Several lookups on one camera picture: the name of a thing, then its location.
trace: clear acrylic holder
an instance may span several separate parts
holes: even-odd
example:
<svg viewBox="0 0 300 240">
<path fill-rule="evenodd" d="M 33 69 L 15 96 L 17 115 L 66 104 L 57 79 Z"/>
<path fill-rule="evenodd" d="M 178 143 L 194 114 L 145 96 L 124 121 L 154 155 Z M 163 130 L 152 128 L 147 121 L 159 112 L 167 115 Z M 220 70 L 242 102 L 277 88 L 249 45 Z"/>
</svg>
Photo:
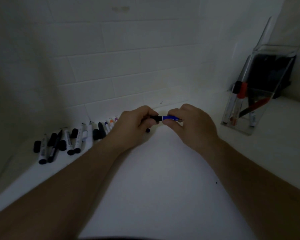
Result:
<svg viewBox="0 0 300 240">
<path fill-rule="evenodd" d="M 223 117 L 222 117 L 221 125 L 230 127 L 230 128 L 235 129 L 237 131 L 243 132 L 247 135 L 252 135 L 252 133 L 254 132 L 256 127 L 258 126 L 258 123 L 261 120 L 261 118 L 263 116 L 263 113 L 267 109 L 267 107 L 269 105 L 269 102 L 270 102 L 273 95 L 274 95 L 274 92 L 268 92 L 268 91 L 263 91 L 263 90 L 259 90 L 259 89 L 254 89 L 254 88 L 247 88 L 246 96 L 243 99 L 242 107 L 240 109 L 241 112 L 244 109 L 249 107 L 248 96 L 250 97 L 250 103 L 252 103 L 251 101 L 254 101 L 255 103 L 258 102 L 258 101 L 260 101 L 261 103 L 262 103 L 262 101 L 268 101 L 268 102 L 263 104 L 259 108 L 253 110 L 252 114 L 247 113 L 247 114 L 243 115 L 242 117 L 238 118 L 237 121 L 236 121 L 236 125 L 233 125 L 233 120 L 232 120 L 234 109 L 232 109 L 230 117 L 226 120 L 227 123 L 224 122 L 224 117 L 225 117 L 226 110 L 227 110 L 227 108 L 226 108 L 225 111 L 224 111 Z"/>
</svg>

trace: acrylic marker holder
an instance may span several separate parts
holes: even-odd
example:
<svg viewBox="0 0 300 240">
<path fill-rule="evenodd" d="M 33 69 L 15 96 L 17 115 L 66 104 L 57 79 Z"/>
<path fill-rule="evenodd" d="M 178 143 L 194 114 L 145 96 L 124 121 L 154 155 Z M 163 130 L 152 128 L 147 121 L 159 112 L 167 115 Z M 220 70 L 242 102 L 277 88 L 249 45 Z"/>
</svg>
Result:
<svg viewBox="0 0 300 240">
<path fill-rule="evenodd" d="M 230 127 L 247 135 L 251 135 L 258 126 L 258 123 L 267 109 L 273 95 L 273 92 L 247 88 L 245 97 L 242 101 L 236 97 L 232 109 L 227 110 L 229 103 L 231 103 L 231 97 L 233 100 L 233 93 L 231 93 L 222 117 L 221 125 Z M 235 106 L 236 103 L 240 102 L 242 102 L 242 105 L 239 106 L 240 104 L 237 104 L 237 107 L 241 107 L 241 114 L 237 116 L 238 119 L 234 120 L 234 118 L 236 118 L 234 115 Z"/>
</svg>

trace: white countertop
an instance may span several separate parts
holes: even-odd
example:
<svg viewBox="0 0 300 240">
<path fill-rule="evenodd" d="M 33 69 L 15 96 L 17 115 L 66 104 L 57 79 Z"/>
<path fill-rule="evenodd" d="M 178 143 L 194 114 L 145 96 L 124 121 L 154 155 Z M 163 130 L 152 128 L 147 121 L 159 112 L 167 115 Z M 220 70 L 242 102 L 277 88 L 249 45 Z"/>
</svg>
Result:
<svg viewBox="0 0 300 240">
<path fill-rule="evenodd" d="M 271 101 L 254 134 L 246 136 L 220 125 L 228 95 L 203 93 L 188 103 L 211 115 L 221 138 L 300 188 L 300 103 Z M 157 111 L 163 115 L 180 105 Z M 0 179 L 0 210 L 78 157 L 59 152 L 55 162 L 39 165 L 32 145 L 33 139 L 21 146 Z M 115 162 L 101 191 L 80 238 L 255 239 L 212 169 L 164 125 Z"/>
</svg>

